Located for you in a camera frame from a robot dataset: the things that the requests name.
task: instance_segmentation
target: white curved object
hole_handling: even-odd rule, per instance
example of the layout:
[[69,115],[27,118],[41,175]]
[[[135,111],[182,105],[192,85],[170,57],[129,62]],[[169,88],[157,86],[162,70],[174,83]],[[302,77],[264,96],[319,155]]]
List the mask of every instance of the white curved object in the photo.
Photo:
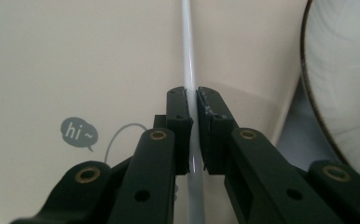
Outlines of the white curved object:
[[331,142],[360,173],[360,0],[313,0],[304,32],[313,107]]

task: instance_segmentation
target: screw hole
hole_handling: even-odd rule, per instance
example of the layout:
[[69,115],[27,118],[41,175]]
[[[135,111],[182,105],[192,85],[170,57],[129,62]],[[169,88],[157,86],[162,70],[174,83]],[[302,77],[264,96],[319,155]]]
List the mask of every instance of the screw hole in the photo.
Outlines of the screw hole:
[[349,182],[351,181],[351,176],[338,166],[328,165],[323,168],[323,173],[330,177],[331,179],[335,179],[340,182]]
[[290,197],[296,201],[301,201],[303,199],[302,194],[296,189],[288,189],[287,195],[288,195],[288,197]]
[[162,140],[166,138],[166,133],[163,131],[154,131],[150,134],[150,138],[153,140]]
[[240,135],[242,138],[248,139],[248,140],[252,140],[252,139],[256,138],[256,134],[254,132],[247,131],[247,130],[241,131]]
[[94,181],[101,175],[101,171],[96,166],[84,167],[75,176],[76,182],[87,184]]
[[134,194],[134,199],[136,200],[136,202],[143,203],[150,199],[150,192],[144,189],[139,190]]

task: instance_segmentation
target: gray speech bubble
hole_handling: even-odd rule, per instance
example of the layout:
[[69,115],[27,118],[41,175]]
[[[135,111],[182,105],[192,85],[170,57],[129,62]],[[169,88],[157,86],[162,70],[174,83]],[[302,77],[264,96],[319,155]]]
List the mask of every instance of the gray speech bubble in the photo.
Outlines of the gray speech bubble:
[[98,141],[98,132],[84,119],[68,118],[62,122],[61,133],[63,140],[73,147],[87,147],[92,151],[92,146]]

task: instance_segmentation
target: brass grommet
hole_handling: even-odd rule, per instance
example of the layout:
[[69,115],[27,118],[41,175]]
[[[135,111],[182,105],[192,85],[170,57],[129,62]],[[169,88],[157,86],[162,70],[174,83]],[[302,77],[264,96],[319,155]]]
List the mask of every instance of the brass grommet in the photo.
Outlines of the brass grommet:
[[154,131],[150,134],[150,138],[153,140],[162,140],[166,138],[167,134],[163,131]]
[[256,134],[252,131],[243,130],[240,132],[240,135],[242,138],[247,139],[247,140],[256,139]]
[[334,165],[327,165],[323,167],[323,173],[331,179],[337,180],[339,182],[349,182],[352,180],[348,172]]
[[75,176],[76,182],[80,184],[87,184],[94,181],[101,175],[101,170],[96,166],[88,166],[82,168]]

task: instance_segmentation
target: glossy white pole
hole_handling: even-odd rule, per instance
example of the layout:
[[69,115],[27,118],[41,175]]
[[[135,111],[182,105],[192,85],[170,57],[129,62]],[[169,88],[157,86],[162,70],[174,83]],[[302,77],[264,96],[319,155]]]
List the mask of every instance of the glossy white pole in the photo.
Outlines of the glossy white pole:
[[194,124],[189,143],[190,173],[188,180],[188,223],[205,223],[203,202],[203,181],[200,148],[200,131],[198,123],[197,94],[194,70],[194,51],[192,44],[191,9],[189,0],[182,0],[183,10],[183,51],[184,51],[184,85],[187,90],[189,113]]

